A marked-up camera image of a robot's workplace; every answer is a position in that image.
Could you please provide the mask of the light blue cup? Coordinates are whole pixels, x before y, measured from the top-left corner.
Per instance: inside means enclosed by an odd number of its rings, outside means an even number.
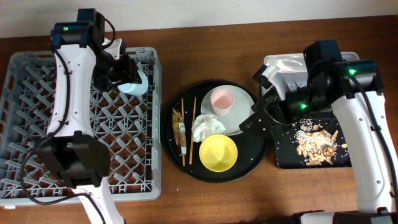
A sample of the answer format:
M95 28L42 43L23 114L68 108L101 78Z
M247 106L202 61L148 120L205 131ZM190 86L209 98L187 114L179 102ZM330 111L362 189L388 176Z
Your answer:
M141 78L142 83L125 83L122 85L118 85L118 90L129 94L129 95L135 95L135 96L140 96L146 93L148 87L149 87L149 81L147 76L145 75L144 72L138 70L139 77Z

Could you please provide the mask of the pink cup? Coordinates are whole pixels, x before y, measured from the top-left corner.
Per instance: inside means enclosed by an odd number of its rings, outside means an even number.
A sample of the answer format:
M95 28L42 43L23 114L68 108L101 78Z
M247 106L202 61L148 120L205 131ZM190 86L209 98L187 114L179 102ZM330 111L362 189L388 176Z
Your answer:
M210 97L211 106L215 115L226 116L230 112L234 100L234 94L231 90L226 88L215 90Z

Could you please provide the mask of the white tissue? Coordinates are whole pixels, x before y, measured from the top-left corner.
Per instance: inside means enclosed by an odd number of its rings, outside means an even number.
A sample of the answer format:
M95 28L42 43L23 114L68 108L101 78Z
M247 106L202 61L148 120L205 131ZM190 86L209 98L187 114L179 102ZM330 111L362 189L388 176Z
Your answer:
M226 128L217 115L201 114L196 117L192 130L193 142L203 142L207 137L223 133Z

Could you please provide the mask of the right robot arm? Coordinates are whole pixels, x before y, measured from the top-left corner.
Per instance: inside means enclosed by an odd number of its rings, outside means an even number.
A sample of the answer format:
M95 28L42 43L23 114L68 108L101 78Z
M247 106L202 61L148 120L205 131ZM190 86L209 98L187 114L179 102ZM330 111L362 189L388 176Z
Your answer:
M303 57L307 68L303 88L290 90L275 65L263 65L256 72L260 100L239 127L273 139L277 128L331 110L348 145L358 208L351 212L300 212L292 215L289 223L396 223L397 154L376 63L344 60L335 40L314 42Z

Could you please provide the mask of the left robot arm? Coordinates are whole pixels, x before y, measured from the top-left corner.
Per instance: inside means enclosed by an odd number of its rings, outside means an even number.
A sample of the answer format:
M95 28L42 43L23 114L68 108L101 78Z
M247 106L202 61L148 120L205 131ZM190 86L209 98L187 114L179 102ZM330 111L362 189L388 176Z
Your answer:
M29 150L73 190L92 223L123 223L107 181L109 149L90 124L91 88L143 95L147 76L119 38L106 39L109 21L96 9L80 9L74 22L58 22L50 37L56 60L55 101L45 138Z

